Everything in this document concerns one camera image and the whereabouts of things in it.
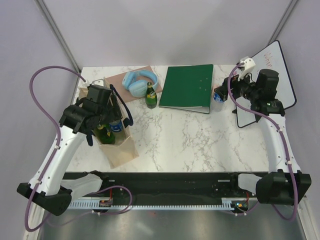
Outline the blue cap water bottle front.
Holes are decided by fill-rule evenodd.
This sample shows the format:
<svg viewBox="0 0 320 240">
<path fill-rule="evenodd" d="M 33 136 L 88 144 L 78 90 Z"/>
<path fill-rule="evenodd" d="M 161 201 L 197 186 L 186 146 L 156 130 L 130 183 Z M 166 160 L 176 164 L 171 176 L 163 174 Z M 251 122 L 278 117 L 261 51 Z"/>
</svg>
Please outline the blue cap water bottle front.
<svg viewBox="0 0 320 240">
<path fill-rule="evenodd" d="M 115 120 L 109 123 L 109 126 L 117 142 L 123 142 L 126 139 L 126 133 L 121 120 Z"/>
</svg>

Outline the blue cap water bottle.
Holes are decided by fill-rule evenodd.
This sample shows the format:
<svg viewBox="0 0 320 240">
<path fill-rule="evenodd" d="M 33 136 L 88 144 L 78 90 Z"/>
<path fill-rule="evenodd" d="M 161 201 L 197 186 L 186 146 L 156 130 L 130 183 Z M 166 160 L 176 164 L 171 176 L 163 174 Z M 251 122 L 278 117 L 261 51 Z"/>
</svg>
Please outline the blue cap water bottle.
<svg viewBox="0 0 320 240">
<path fill-rule="evenodd" d="M 123 142 L 126 139 L 126 133 L 121 120 L 115 120 L 109 123 L 109 126 L 117 142 Z"/>
<path fill-rule="evenodd" d="M 213 94 L 213 110 L 215 112 L 220 112 L 224 107 L 224 101 L 221 99 L 218 93 Z"/>
</svg>

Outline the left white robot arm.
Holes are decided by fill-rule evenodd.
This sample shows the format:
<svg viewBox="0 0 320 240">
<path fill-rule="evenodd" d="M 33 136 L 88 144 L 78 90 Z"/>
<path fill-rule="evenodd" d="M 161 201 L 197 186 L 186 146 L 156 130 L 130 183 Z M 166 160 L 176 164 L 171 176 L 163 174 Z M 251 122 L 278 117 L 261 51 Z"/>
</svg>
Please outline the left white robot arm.
<svg viewBox="0 0 320 240">
<path fill-rule="evenodd" d="M 110 185 L 97 171 L 75 180 L 63 177 L 81 143 L 93 144 L 93 129 L 122 118 L 117 97 L 113 86 L 90 85 L 86 97 L 63 111 L 50 152 L 34 177 L 20 183 L 17 192 L 55 216 L 60 216 L 71 202 L 85 195 L 106 196 Z"/>
</svg>

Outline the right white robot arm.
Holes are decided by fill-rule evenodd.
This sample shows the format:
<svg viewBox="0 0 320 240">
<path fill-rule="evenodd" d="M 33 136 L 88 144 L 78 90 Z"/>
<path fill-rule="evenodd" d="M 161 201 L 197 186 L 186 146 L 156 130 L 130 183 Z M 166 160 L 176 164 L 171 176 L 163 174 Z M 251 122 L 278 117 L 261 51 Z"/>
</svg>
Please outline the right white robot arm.
<svg viewBox="0 0 320 240">
<path fill-rule="evenodd" d="M 229 184 L 229 191 L 235 197 L 252 192 L 261 204 L 293 206 L 301 201 L 312 180 L 309 174 L 302 173 L 289 143 L 285 110 L 276 99 L 279 73 L 262 69 L 256 81 L 251 77 L 252 74 L 247 73 L 244 78 L 239 75 L 225 78 L 222 85 L 213 90 L 213 98 L 223 103 L 231 95 L 250 102 L 249 110 L 255 112 L 255 121 L 266 144 L 269 172 L 263 177 L 240 173 L 238 179 Z"/>
</svg>

